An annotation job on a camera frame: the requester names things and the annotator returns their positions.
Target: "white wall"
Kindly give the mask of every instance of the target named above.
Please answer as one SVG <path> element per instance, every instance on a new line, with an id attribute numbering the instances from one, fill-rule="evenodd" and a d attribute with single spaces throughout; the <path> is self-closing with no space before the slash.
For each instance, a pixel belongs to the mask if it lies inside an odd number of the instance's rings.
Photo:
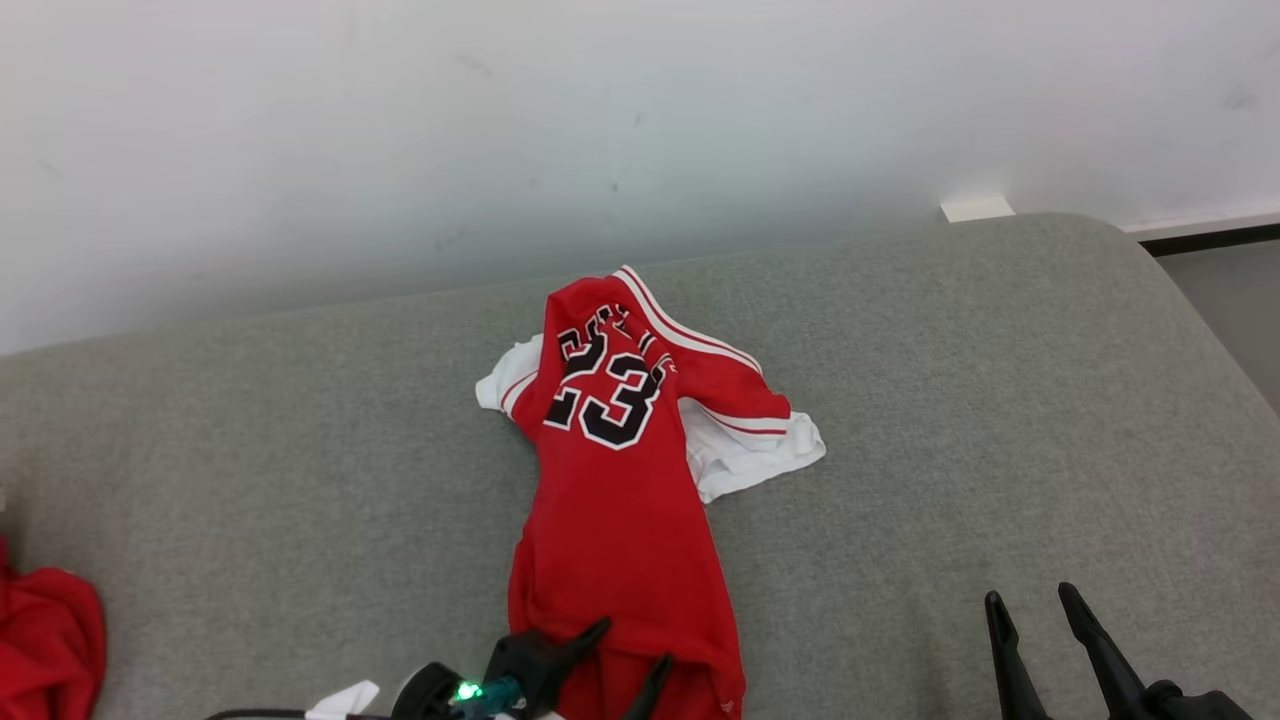
<path id="1" fill-rule="evenodd" d="M 0 352 L 1280 197 L 1276 0 L 0 0 Z"/>

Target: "gray cushion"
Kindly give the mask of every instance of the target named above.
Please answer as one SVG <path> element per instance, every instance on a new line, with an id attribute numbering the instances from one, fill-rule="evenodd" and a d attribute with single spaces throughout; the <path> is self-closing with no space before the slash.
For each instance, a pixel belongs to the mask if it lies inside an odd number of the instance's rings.
<path id="1" fill-rule="evenodd" d="M 828 442 L 709 507 L 751 719 L 998 716 L 998 588 L 1051 714 L 1102 717 L 1055 594 L 1148 682 L 1280 714 L 1280 421 L 1174 284 L 1064 215 L 643 269 Z M 532 448 L 472 386 L 564 279 L 0 360 L 4 532 L 100 588 L 99 717 L 301 706 L 506 629 Z"/>

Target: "green led light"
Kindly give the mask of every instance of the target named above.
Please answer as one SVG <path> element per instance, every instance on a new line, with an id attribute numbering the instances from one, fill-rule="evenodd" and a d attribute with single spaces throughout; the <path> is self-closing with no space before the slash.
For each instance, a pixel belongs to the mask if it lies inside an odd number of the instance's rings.
<path id="1" fill-rule="evenodd" d="M 463 680 L 458 685 L 458 691 L 453 693 L 453 700 L 456 701 L 471 700 L 474 697 L 480 697 L 483 694 L 484 691 L 480 689 L 480 685 L 475 683 L 467 683 L 466 680 Z"/>

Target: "printed number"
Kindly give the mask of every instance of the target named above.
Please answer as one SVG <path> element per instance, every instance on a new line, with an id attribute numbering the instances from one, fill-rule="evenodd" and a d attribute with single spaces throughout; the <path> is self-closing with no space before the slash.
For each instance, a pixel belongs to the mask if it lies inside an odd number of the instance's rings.
<path id="1" fill-rule="evenodd" d="M 595 316 L 586 322 L 585 345 L 577 329 L 564 331 L 557 336 L 561 357 L 564 359 L 564 378 L 561 380 L 559 392 L 552 398 L 544 423 L 567 430 L 572 427 L 576 414 L 579 425 L 588 438 L 605 447 L 622 450 L 631 447 L 644 436 L 649 416 L 653 415 L 653 404 L 658 400 L 662 380 L 667 375 L 662 365 L 669 361 L 669 356 L 663 356 L 653 369 L 645 365 L 644 357 L 631 352 L 620 352 L 609 357 L 605 373 L 618 380 L 618 384 L 608 404 L 594 397 L 581 402 L 581 391 L 563 386 L 571 378 L 593 374 L 600 369 L 608 351 L 608 338 L 600 332 L 599 323 L 608 322 L 614 314 L 618 319 L 613 327 L 623 331 L 626 313 L 621 309 L 613 313 L 605 306 L 596 310 Z M 621 410 L 621 418 L 617 420 L 611 418 L 611 409 Z"/>
<path id="2" fill-rule="evenodd" d="M 618 380 L 618 388 L 613 391 L 609 404 L 623 409 L 622 419 L 611 419 L 609 406 L 594 397 L 586 398 L 586 405 L 582 406 L 577 419 L 586 437 L 622 450 L 639 442 L 644 434 L 664 373 L 660 368 L 654 368 L 650 373 L 644 357 L 630 352 L 611 357 L 607 372 Z"/>

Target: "white stripe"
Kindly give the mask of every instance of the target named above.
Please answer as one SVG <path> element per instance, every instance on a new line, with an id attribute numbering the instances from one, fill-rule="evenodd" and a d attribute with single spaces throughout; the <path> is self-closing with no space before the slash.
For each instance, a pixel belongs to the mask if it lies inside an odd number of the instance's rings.
<path id="1" fill-rule="evenodd" d="M 712 416 L 713 420 L 718 420 L 726 425 L 733 425 L 736 428 L 742 428 L 744 430 L 782 430 L 786 432 L 790 424 L 790 418 L 733 418 L 732 415 L 721 415 L 703 405 L 703 410 Z"/>
<path id="2" fill-rule="evenodd" d="M 631 269 L 627 268 L 626 265 L 623 265 L 623 268 L 627 270 Z M 680 347 L 685 347 L 689 350 L 696 350 L 698 352 L 707 352 L 708 355 L 721 355 L 724 357 L 731 357 L 746 365 L 748 368 L 755 370 L 756 373 L 762 373 L 760 364 L 755 361 L 755 357 L 751 357 L 746 352 L 737 350 L 736 347 L 728 345 L 727 342 L 718 341 L 713 337 L 704 336 L 701 333 L 695 333 L 694 331 L 690 331 L 685 325 L 681 325 L 680 323 L 672 320 L 666 313 L 662 311 L 662 307 L 657 306 L 657 300 L 654 300 L 653 304 L 649 302 L 649 300 L 645 297 L 645 292 L 636 286 L 635 281 L 627 273 L 618 270 L 613 273 L 613 277 L 626 283 L 627 290 L 631 291 L 631 295 L 635 296 L 636 302 L 640 304 L 640 310 L 645 314 L 645 318 L 649 320 L 649 325 L 653 327 L 654 332 L 660 334 L 662 338 L 668 343 L 678 345 Z M 675 329 L 672 329 L 672 325 L 678 327 L 692 336 L 723 345 L 726 347 L 719 347 L 718 345 L 708 345 L 707 342 L 699 342 L 698 340 L 690 340 L 682 334 L 678 334 Z"/>
<path id="3" fill-rule="evenodd" d="M 520 400 L 520 393 L 525 392 L 529 383 L 534 382 L 536 378 L 538 373 L 534 373 L 516 383 L 516 386 L 511 389 L 511 395 L 507 396 L 507 401 L 502 405 L 502 411 L 506 413 L 508 418 L 516 410 L 516 401 Z"/>

